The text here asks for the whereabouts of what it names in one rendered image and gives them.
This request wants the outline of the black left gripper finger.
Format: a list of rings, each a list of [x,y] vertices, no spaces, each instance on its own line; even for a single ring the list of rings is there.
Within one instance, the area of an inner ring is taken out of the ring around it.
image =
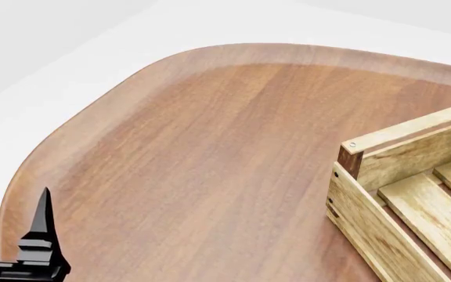
[[[52,196],[50,192],[47,193],[47,225],[49,232],[53,235],[56,235],[56,225],[52,207]]]
[[[34,219],[31,224],[31,232],[37,233],[47,233],[47,206],[48,206],[48,196],[49,190],[48,188],[44,188],[39,201],[36,211],[34,213]]]

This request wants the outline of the light wooden slatted crate tray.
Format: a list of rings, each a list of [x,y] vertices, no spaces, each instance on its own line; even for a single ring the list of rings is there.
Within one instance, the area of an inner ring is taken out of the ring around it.
[[[343,142],[327,216],[382,282],[451,282],[451,107]]]

